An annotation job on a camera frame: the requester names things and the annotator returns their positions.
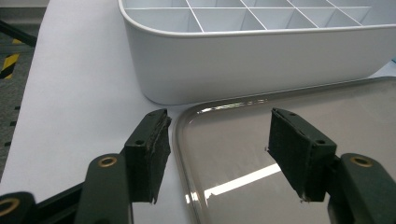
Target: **screw hole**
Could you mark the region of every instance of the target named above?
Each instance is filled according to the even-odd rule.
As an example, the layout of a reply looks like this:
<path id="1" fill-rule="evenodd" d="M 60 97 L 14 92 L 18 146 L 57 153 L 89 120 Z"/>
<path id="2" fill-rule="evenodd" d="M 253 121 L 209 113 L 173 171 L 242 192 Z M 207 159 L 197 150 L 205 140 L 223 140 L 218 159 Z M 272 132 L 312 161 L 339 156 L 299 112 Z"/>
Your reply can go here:
<path id="1" fill-rule="evenodd" d="M 99 160 L 98 164 L 100 167 L 108 167 L 112 166 L 117 162 L 117 158 L 115 157 L 104 157 L 101 160 Z"/>
<path id="2" fill-rule="evenodd" d="M 14 211 L 20 205 L 20 200 L 17 198 L 7 198 L 0 202 L 0 217 Z"/>
<path id="3" fill-rule="evenodd" d="M 359 166 L 362 167 L 371 167 L 373 166 L 373 163 L 363 157 L 352 157 L 350 159 L 353 163 L 358 164 Z"/>
<path id="4" fill-rule="evenodd" d="M 137 140 L 134 142 L 135 144 L 137 144 L 138 146 L 143 145 L 145 143 L 145 141 L 143 140 Z"/>

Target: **tray divider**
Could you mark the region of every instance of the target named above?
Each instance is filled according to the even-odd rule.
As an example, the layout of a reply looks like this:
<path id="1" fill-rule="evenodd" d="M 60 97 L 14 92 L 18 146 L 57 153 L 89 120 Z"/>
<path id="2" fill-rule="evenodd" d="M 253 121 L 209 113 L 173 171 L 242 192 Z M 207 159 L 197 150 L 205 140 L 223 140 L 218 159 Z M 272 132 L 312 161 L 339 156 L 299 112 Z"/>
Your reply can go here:
<path id="1" fill-rule="evenodd" d="M 316 28 L 319 28 L 311 19 L 309 19 L 309 17 L 307 17 L 299 8 L 297 8 L 297 6 L 295 6 L 290 0 L 288 0 L 288 2 L 298 11 L 300 12 L 307 20 L 309 20 L 312 24 L 315 25 Z"/>
<path id="2" fill-rule="evenodd" d="M 205 33 L 205 30 L 204 30 L 204 28 L 202 27 L 201 23 L 199 22 L 197 16 L 195 15 L 194 10 L 192 10 L 192 7 L 191 7 L 191 5 L 190 5 L 189 0 L 186 0 L 186 2 L 187 2 L 187 5 L 189 5 L 189 9 L 190 9 L 190 12 L 192 13 L 192 16 L 193 16 L 193 17 L 195 18 L 195 20 L 197 21 L 198 26 L 199 26 L 199 28 L 201 29 L 201 32 L 202 32 L 202 33 Z"/>
<path id="3" fill-rule="evenodd" d="M 254 15 L 254 13 L 250 10 L 250 7 L 248 7 L 244 1 L 240 0 L 241 3 L 245 6 L 245 8 L 251 13 L 251 15 L 254 17 L 254 19 L 256 19 L 256 21 L 259 22 L 259 24 L 264 28 L 264 30 L 268 30 L 267 27 L 264 26 L 264 24 L 262 24 L 262 22 L 256 17 L 256 15 Z"/>
<path id="4" fill-rule="evenodd" d="M 363 26 L 360 22 L 356 21 L 355 19 L 353 19 L 351 16 L 349 16 L 347 13 L 345 13 L 345 11 L 343 9 L 341 9 L 340 7 L 336 6 L 335 4 L 333 4 L 331 1 L 326 0 L 327 2 L 329 2 L 332 6 L 334 6 L 335 8 L 337 8 L 338 10 L 340 10 L 342 13 L 344 13 L 346 16 L 348 16 L 351 20 L 355 21 L 359 26 Z"/>

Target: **yellow and black tape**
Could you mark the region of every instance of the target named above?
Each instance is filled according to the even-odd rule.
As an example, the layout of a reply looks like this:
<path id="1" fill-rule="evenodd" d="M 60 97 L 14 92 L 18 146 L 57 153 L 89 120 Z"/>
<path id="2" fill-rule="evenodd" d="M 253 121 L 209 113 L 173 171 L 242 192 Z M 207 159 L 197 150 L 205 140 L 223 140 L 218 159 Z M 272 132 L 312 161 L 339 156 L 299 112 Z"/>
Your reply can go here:
<path id="1" fill-rule="evenodd" d="M 21 41 L 14 39 L 13 44 L 20 44 Z M 4 61 L 3 68 L 1 69 L 0 79 L 12 78 L 12 72 L 14 71 L 15 64 L 17 63 L 19 53 L 8 55 Z"/>

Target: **brass screw insert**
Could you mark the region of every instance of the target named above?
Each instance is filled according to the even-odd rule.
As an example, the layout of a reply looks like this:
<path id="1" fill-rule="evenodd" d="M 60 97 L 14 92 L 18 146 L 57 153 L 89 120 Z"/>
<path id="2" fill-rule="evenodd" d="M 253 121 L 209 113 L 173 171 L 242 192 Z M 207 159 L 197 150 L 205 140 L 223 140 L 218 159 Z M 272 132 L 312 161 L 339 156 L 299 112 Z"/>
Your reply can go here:
<path id="1" fill-rule="evenodd" d="M 350 158 L 350 161 L 353 163 L 362 166 L 362 167 L 372 167 L 373 163 L 363 157 L 352 157 Z"/>
<path id="2" fill-rule="evenodd" d="M 4 210 L 0 210 L 0 217 L 5 216 L 6 214 L 14 211 L 18 205 L 20 205 L 20 200 L 17 198 L 7 198 L 0 202 L 0 205 L 9 203 L 9 207 Z"/>
<path id="3" fill-rule="evenodd" d="M 109 167 L 114 165 L 117 162 L 117 158 L 115 157 L 104 157 L 99 160 L 98 164 L 100 167 Z"/>

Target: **gray floor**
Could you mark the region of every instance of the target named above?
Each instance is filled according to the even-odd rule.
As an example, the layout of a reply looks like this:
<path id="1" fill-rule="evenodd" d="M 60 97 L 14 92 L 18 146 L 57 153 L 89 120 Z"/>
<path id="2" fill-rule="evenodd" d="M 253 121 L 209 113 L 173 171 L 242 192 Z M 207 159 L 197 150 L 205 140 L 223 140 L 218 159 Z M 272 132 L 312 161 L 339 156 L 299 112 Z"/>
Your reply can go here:
<path id="1" fill-rule="evenodd" d="M 41 8 L 39 13 L 34 11 L 26 13 L 23 8 L 5 9 L 0 8 L 1 20 L 17 27 L 30 35 L 38 35 L 39 26 L 44 16 L 45 9 Z M 0 33 L 0 48 L 3 45 L 12 43 L 12 38 Z M 0 181 L 7 161 L 7 155 L 12 145 L 12 136 L 15 125 L 18 122 L 18 115 L 23 97 L 24 88 L 29 75 L 30 66 L 34 52 L 21 53 L 14 67 L 13 76 L 10 79 L 0 79 Z M 5 53 L 0 53 L 0 69 L 3 67 Z"/>

